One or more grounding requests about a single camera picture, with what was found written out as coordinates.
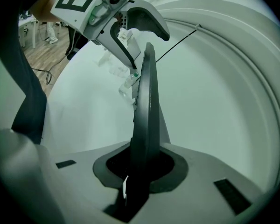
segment shoe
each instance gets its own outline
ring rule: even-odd
[[[54,40],[51,40],[51,41],[50,41],[50,44],[53,44],[53,43],[55,43],[55,42],[57,42],[57,41],[58,41],[58,39],[55,38]]]

